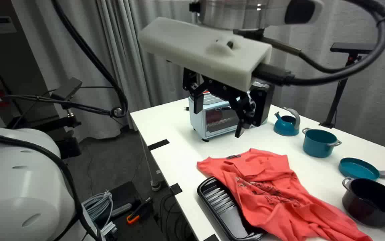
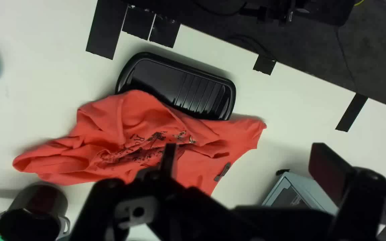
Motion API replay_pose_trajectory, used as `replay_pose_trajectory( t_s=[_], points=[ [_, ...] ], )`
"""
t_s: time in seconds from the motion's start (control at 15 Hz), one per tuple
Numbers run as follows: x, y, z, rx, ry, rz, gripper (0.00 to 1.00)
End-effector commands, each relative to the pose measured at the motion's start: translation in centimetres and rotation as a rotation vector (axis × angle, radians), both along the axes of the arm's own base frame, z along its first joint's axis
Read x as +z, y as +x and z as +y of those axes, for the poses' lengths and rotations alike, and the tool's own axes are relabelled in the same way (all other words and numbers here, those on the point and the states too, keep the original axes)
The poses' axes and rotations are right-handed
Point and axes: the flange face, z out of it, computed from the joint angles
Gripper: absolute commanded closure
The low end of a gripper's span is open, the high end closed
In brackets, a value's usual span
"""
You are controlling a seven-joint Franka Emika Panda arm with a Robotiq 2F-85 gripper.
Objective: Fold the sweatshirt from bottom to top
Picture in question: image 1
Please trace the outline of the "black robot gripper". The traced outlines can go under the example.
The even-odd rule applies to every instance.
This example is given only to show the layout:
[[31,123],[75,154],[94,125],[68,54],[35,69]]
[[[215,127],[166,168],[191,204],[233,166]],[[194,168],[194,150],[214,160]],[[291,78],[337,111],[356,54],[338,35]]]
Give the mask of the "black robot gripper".
[[241,91],[189,69],[183,70],[183,89],[189,91],[193,98],[195,114],[203,109],[205,91],[209,91],[222,101],[227,101],[238,117],[235,129],[237,138],[251,125],[259,126],[263,122],[265,106],[270,91],[270,87],[265,86],[253,86],[249,91]]

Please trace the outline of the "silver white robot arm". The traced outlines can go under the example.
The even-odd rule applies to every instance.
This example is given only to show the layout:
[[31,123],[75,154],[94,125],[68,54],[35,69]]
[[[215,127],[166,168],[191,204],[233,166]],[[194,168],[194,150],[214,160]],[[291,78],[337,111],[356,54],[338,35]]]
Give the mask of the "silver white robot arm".
[[[309,24],[320,15],[321,0],[197,0],[190,11],[201,24],[211,28],[233,31],[243,38],[262,40],[269,26]],[[189,69],[183,70],[183,87],[191,94],[193,111],[199,114],[203,107],[203,91],[222,98],[235,111],[238,125],[235,137],[251,125],[259,126],[269,113],[273,86],[253,87],[250,94],[238,91],[209,77]]]

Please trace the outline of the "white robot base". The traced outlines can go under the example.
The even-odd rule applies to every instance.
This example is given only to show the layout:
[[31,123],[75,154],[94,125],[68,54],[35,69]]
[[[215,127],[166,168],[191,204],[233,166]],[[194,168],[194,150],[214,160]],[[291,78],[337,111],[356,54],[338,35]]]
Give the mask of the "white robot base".
[[59,168],[39,152],[0,144],[0,241],[76,241],[84,229]]

